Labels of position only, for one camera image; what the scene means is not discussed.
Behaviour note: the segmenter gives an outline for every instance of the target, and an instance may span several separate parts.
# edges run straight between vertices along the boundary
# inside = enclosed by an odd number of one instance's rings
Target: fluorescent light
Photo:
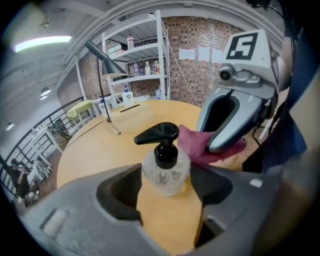
[[[14,125],[15,125],[14,123],[9,122],[9,123],[7,124],[5,130],[6,130],[6,131],[9,131],[12,127],[14,127]]]
[[[50,92],[51,92],[51,90],[50,90],[48,87],[44,87],[44,88],[41,90],[40,96],[45,96],[45,95],[49,94]]]
[[[70,35],[40,37],[40,38],[35,38],[35,39],[18,43],[14,47],[14,50],[17,53],[24,49],[34,47],[34,46],[40,46],[40,45],[52,44],[52,43],[67,43],[70,41],[70,39],[71,39]]]

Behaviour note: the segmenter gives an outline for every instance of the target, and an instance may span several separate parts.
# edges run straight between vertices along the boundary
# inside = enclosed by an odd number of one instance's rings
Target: shelf
[[[110,33],[105,40],[113,40],[127,44],[127,37],[132,34],[134,42],[148,40],[157,37],[157,18],[146,18],[128,25],[121,25],[119,29]]]
[[[138,46],[133,49],[123,51],[119,55],[111,57],[111,59],[114,61],[122,61],[128,63],[139,60],[153,59],[158,57],[159,55],[158,46],[159,44],[157,42]]]
[[[160,79],[162,74],[150,74],[150,75],[141,75],[141,76],[135,76],[135,77],[129,77],[126,79],[114,81],[111,83],[112,86],[120,85],[123,83],[130,83],[130,82],[136,82],[136,81],[143,81],[143,80],[152,80],[152,79]]]

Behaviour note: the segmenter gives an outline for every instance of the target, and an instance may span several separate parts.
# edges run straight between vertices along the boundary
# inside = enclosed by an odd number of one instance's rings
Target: bottle
[[[146,75],[146,76],[149,76],[149,75],[150,75],[150,65],[149,65],[149,61],[146,61],[144,65],[145,65],[145,68],[144,68],[144,70],[145,70],[145,75]]]
[[[144,76],[145,75],[145,67],[144,66],[140,66],[139,72],[140,72],[140,76]]]
[[[135,77],[139,76],[139,65],[138,65],[138,62],[135,62],[133,64],[133,72],[134,72],[134,76]]]
[[[155,61],[155,73],[160,74],[160,66],[157,60]]]
[[[129,107],[133,104],[135,104],[135,100],[134,100],[134,94],[132,91],[127,91],[121,94],[123,103],[125,107]]]
[[[132,34],[129,34],[128,38],[126,39],[128,43],[128,50],[133,49],[135,47],[134,37]]]
[[[188,154],[173,145],[178,135],[179,129],[175,124],[162,122],[134,138],[137,145],[159,143],[146,154],[141,169],[159,194],[165,197],[180,192],[190,173]]]
[[[152,74],[156,74],[157,73],[157,67],[156,67],[156,62],[154,61],[152,64]]]
[[[102,116],[105,117],[105,118],[107,118],[107,117],[108,117],[108,113],[107,113],[107,110],[106,110],[106,108],[105,108],[104,101],[103,101],[101,95],[100,95],[99,97],[100,97],[99,109],[100,109],[100,111],[101,111],[101,113],[102,113]]]
[[[161,87],[160,86],[155,90],[155,98],[157,100],[161,99]]]

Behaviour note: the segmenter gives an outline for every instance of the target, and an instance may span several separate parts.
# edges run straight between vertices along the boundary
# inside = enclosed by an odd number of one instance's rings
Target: black lamp
[[[103,75],[119,77],[119,76],[126,76],[127,73],[121,67],[119,67],[112,59],[110,59],[108,55],[106,55],[102,50],[100,50],[91,40],[86,41],[84,45],[88,48],[90,52],[92,52],[96,56],[96,65],[97,65],[97,71],[98,71],[100,93],[102,96],[103,105],[108,115],[108,118],[106,120],[108,123],[111,123],[109,112],[105,102],[104,92],[101,86],[100,72],[99,72],[99,59],[102,61]]]

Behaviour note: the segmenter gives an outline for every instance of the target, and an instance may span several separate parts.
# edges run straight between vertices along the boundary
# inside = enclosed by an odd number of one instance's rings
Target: round wooden table
[[[161,122],[182,124],[195,131],[200,108],[173,100],[149,100],[137,107],[111,111],[116,134],[106,118],[98,116],[82,127],[64,150],[57,171],[57,187],[80,177],[109,169],[141,163],[156,144],[136,145],[134,137]],[[216,166],[230,167],[234,157]],[[145,232],[171,255],[194,248],[201,226],[202,205],[187,179],[181,192],[163,197],[157,194],[142,174],[142,187],[137,201]]]

